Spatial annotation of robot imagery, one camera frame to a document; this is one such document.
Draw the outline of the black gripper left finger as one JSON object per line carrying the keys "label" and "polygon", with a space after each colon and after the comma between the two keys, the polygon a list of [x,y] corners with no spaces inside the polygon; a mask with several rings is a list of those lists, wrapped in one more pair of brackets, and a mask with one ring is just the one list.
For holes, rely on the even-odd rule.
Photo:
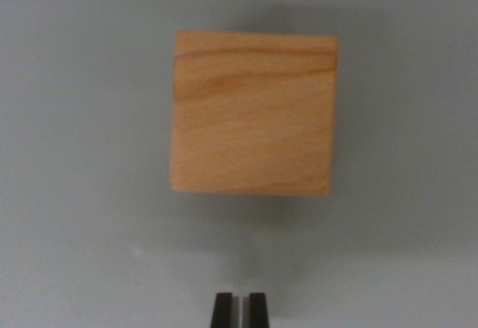
{"label": "black gripper left finger", "polygon": [[235,328],[239,326],[239,301],[232,292],[216,294],[210,328]]}

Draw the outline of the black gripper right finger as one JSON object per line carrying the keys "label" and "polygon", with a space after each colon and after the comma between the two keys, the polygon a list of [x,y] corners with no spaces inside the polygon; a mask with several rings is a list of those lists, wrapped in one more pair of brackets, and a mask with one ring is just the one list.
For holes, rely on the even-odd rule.
{"label": "black gripper right finger", "polygon": [[264,292],[253,292],[243,298],[243,328],[270,328]]}

